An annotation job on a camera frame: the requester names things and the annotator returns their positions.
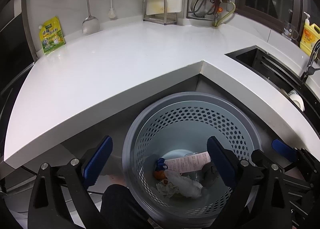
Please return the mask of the clear plastic bag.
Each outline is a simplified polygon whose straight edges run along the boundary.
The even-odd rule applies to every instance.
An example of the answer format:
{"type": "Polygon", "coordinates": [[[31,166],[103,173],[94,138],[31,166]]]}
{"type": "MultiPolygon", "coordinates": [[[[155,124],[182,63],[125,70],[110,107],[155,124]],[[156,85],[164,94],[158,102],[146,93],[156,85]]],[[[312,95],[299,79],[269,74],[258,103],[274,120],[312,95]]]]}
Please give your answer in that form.
{"type": "Polygon", "coordinates": [[[177,187],[179,193],[186,198],[198,199],[202,196],[203,186],[194,180],[186,176],[182,176],[180,173],[174,170],[165,170],[165,176],[169,183],[177,187]]]}

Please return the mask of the grey perforated trash bin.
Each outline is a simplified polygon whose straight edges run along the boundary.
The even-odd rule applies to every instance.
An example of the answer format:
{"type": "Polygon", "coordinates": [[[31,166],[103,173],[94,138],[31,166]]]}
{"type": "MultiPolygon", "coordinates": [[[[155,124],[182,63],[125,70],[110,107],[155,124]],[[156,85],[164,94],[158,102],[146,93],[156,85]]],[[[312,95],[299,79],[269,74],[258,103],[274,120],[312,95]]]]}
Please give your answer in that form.
{"type": "Polygon", "coordinates": [[[181,92],[142,111],[127,132],[122,155],[125,180],[135,200],[167,228],[209,226],[231,197],[210,161],[214,136],[239,160],[261,148],[251,120],[217,96],[181,92]]]}

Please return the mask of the black sink faucet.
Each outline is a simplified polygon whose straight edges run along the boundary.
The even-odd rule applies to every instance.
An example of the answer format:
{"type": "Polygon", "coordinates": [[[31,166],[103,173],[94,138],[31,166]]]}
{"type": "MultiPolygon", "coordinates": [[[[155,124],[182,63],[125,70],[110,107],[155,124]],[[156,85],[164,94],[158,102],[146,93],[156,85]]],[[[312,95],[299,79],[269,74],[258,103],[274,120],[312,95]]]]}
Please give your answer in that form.
{"type": "Polygon", "coordinates": [[[315,68],[312,66],[318,55],[319,49],[320,49],[320,40],[318,40],[313,46],[313,49],[309,57],[309,61],[302,73],[302,76],[300,77],[300,80],[302,83],[306,83],[306,80],[308,79],[308,77],[312,76],[316,71],[319,70],[319,68],[315,68]]]}

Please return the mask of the pink paper receipt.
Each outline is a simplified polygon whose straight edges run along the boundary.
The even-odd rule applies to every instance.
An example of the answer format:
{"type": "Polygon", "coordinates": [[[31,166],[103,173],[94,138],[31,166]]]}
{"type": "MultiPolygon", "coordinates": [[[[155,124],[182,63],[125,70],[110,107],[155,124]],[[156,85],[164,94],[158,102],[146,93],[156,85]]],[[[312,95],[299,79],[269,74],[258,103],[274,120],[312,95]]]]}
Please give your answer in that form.
{"type": "Polygon", "coordinates": [[[203,168],[204,165],[210,163],[210,155],[208,152],[187,154],[184,157],[165,160],[169,170],[179,173],[196,172],[203,168]]]}

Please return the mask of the clear glass mug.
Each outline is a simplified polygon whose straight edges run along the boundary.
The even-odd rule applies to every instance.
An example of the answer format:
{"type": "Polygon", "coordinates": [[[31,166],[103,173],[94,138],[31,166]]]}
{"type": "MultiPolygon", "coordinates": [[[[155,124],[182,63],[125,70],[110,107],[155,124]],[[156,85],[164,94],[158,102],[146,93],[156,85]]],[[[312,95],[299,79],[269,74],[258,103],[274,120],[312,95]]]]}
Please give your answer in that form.
{"type": "Polygon", "coordinates": [[[299,33],[291,23],[284,21],[282,36],[287,38],[289,41],[296,41],[299,37],[299,33]]]}

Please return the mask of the yellow dish soap bottle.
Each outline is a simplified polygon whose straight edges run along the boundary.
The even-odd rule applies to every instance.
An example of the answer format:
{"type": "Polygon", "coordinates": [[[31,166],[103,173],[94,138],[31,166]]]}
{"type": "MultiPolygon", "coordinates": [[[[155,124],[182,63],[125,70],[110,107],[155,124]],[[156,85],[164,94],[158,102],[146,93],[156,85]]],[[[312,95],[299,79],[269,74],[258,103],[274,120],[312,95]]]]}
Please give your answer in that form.
{"type": "Polygon", "coordinates": [[[302,37],[299,46],[304,53],[310,56],[314,45],[319,40],[320,29],[317,24],[310,23],[310,15],[307,12],[304,12],[304,14],[306,15],[306,19],[304,21],[302,37]]]}

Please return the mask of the black lid rack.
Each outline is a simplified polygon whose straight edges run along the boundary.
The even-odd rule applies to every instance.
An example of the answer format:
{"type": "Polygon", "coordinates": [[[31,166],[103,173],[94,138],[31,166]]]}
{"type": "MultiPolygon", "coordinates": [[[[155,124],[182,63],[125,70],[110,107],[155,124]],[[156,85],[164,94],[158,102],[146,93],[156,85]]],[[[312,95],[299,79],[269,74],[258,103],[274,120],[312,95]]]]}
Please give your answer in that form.
{"type": "Polygon", "coordinates": [[[187,17],[210,19],[217,14],[221,0],[188,0],[187,17]]]}

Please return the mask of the steel pot lid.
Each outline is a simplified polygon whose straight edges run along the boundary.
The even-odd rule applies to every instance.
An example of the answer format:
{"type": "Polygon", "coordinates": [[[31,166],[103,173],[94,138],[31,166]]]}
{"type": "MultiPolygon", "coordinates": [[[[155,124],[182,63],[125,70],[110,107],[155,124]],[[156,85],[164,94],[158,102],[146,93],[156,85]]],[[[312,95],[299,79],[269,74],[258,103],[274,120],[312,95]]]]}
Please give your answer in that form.
{"type": "Polygon", "coordinates": [[[210,0],[192,0],[190,10],[195,17],[205,17],[209,15],[212,8],[210,0]]]}

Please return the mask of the yellow seasoning pouch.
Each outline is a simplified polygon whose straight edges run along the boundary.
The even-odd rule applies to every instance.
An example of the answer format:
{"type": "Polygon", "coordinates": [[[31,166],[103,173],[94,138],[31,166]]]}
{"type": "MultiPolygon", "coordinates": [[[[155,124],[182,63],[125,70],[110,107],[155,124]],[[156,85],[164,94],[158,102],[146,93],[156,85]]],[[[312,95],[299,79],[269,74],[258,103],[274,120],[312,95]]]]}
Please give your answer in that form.
{"type": "Polygon", "coordinates": [[[48,55],[66,44],[57,16],[44,22],[40,27],[39,38],[45,55],[48,55]]]}

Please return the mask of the steel cutting board stand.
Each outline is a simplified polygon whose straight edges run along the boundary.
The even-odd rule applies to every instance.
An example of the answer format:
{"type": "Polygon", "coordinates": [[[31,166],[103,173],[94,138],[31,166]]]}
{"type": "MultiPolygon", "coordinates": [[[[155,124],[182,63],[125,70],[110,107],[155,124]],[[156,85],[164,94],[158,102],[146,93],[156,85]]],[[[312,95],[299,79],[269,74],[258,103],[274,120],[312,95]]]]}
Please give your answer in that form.
{"type": "Polygon", "coordinates": [[[142,0],[143,21],[164,26],[177,24],[177,13],[168,12],[167,0],[142,0]]]}

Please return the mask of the steel spatula turner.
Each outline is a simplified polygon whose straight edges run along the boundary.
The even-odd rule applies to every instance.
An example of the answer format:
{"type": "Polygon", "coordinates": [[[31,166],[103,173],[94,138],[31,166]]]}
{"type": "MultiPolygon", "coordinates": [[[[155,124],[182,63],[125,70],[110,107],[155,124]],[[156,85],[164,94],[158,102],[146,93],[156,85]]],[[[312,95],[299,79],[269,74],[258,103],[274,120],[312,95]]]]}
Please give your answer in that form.
{"type": "Polygon", "coordinates": [[[87,3],[88,16],[85,18],[85,20],[82,23],[82,33],[84,35],[90,35],[100,30],[100,23],[96,17],[91,15],[89,0],[86,0],[86,3],[87,3]]]}

